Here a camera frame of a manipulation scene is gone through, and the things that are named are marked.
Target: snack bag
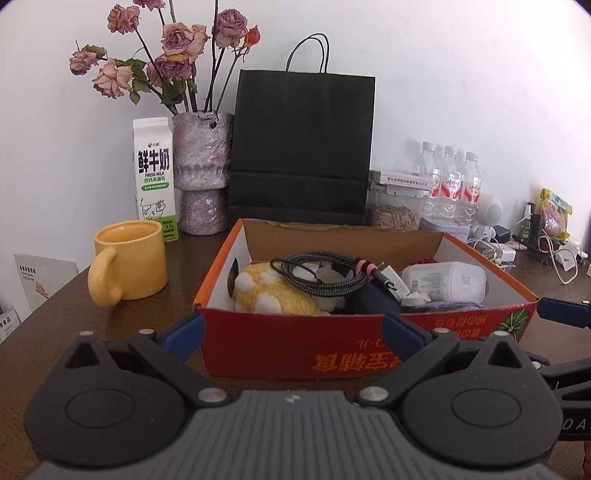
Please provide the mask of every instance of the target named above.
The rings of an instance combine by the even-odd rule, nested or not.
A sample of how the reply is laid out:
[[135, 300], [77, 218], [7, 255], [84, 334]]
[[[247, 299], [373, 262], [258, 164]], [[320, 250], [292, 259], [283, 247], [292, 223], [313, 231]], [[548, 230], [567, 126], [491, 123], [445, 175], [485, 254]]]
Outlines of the snack bag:
[[570, 236], [566, 231], [566, 224], [569, 215], [573, 214], [573, 208], [549, 189], [542, 189], [540, 198], [544, 232], [556, 240], [566, 240]]

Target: dried flower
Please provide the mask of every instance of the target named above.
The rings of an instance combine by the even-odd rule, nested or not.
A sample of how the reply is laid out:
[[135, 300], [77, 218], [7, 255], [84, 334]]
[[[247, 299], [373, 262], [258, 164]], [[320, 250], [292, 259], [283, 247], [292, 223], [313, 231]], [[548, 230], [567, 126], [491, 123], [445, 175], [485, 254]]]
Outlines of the dried flower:
[[147, 76], [150, 83], [156, 87], [162, 86], [162, 80], [156, 69], [158, 69], [160, 75], [165, 79], [183, 80], [191, 76], [191, 64], [188, 59], [184, 61], [171, 61], [166, 58], [165, 54], [162, 54], [154, 59], [154, 63], [156, 64], [156, 68], [154, 68], [152, 62], [148, 62]]
[[166, 7], [166, 4], [163, 2], [163, 0], [134, 0], [134, 3], [141, 7], [149, 8], [150, 11], [152, 11], [154, 8], [160, 9]]
[[107, 27], [112, 33], [119, 32], [123, 35], [133, 32], [139, 25], [139, 7], [132, 5], [124, 8], [117, 4], [111, 10], [107, 20], [109, 22]]
[[258, 31], [258, 25], [252, 27], [244, 37], [242, 48], [246, 47], [246, 53], [251, 50], [251, 47], [261, 41], [261, 33]]
[[75, 51], [70, 59], [70, 71], [74, 75], [86, 74], [93, 65], [98, 65], [96, 53], [88, 53], [83, 50]]
[[205, 42], [209, 38], [204, 25], [172, 23], [163, 26], [162, 48], [171, 61], [194, 62], [203, 53]]
[[102, 95], [117, 98], [124, 95], [121, 89], [131, 90], [129, 86], [131, 78], [131, 67], [118, 67], [115, 65], [115, 59], [109, 59], [93, 82], [95, 89]]
[[216, 19], [216, 45], [220, 48], [236, 48], [248, 29], [246, 18], [235, 8], [227, 8]]

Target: yellow mug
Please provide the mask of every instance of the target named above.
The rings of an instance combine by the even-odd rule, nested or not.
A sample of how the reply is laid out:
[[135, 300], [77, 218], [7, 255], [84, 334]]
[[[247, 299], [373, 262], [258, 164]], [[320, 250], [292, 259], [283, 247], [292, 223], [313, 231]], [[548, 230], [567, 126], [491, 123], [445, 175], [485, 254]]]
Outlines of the yellow mug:
[[162, 225], [153, 220], [104, 227], [95, 235], [95, 252], [88, 291], [99, 307], [149, 297], [168, 281]]

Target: white wall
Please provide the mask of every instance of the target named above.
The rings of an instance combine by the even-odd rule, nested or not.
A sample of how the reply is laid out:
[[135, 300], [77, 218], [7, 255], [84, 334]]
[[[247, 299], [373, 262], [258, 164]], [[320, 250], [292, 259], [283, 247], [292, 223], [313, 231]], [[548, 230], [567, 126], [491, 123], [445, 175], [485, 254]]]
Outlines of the white wall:
[[[211, 24], [213, 1], [175, 0], [177, 18]], [[114, 0], [14, 0], [0, 13], [0, 301], [28, 314], [14, 252], [93, 258], [101, 226], [134, 218], [131, 122], [167, 111], [146, 95], [105, 99], [68, 71], [80, 45], [128, 58], [136, 37], [111, 34]], [[131, 0], [122, 2], [130, 4]], [[331, 40], [329, 69], [376, 76], [372, 165], [404, 168], [422, 140], [477, 152], [483, 190], [516, 221], [549, 187], [574, 206], [582, 238], [591, 208], [591, 18], [572, 0], [234, 0], [262, 40], [246, 67], [282, 69], [307, 34]], [[154, 55], [160, 26], [142, 11]], [[309, 42], [292, 69], [313, 71]], [[199, 58], [206, 91], [209, 49]], [[238, 75], [224, 108], [233, 111]]]

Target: mug handle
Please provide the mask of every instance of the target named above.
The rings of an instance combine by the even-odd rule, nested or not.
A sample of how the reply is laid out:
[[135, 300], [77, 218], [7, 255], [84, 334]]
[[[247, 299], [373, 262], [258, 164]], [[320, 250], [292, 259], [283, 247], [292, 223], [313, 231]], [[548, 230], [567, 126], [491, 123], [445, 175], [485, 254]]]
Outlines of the mug handle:
[[123, 297], [123, 290], [119, 287], [110, 287], [107, 283], [109, 265], [116, 255], [117, 250], [113, 247], [105, 248], [96, 256], [88, 271], [88, 291], [99, 307], [113, 307]]

